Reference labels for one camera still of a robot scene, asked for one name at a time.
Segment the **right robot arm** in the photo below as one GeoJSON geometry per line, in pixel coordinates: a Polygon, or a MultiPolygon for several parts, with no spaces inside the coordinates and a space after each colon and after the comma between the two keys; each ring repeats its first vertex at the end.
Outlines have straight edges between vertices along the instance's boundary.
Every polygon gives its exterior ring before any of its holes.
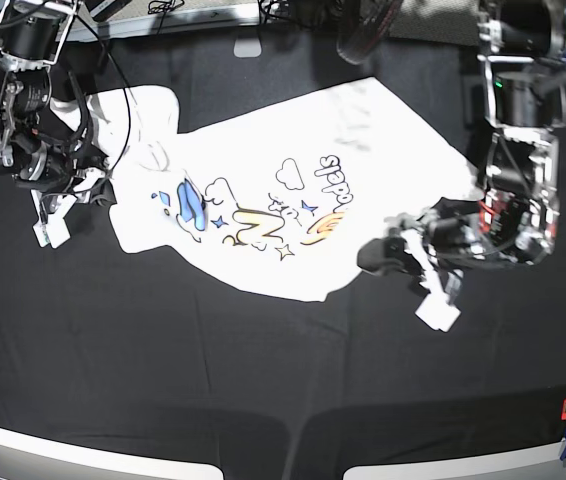
{"type": "Polygon", "coordinates": [[[61,60],[79,8],[77,1],[6,1],[0,10],[0,176],[34,193],[41,218],[63,199],[115,202],[114,166],[93,144],[96,123],[88,97],[61,60]],[[78,127],[64,138],[41,125],[52,100],[54,67],[66,74],[78,108],[78,127]]]}

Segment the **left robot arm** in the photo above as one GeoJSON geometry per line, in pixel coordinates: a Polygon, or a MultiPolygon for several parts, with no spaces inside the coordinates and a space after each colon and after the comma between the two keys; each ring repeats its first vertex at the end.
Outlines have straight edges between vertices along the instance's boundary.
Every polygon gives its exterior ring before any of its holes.
{"type": "Polygon", "coordinates": [[[535,265],[551,255],[559,217],[555,132],[566,125],[566,1],[481,1],[478,55],[491,140],[474,211],[443,201],[370,241],[369,273],[535,265]]]}

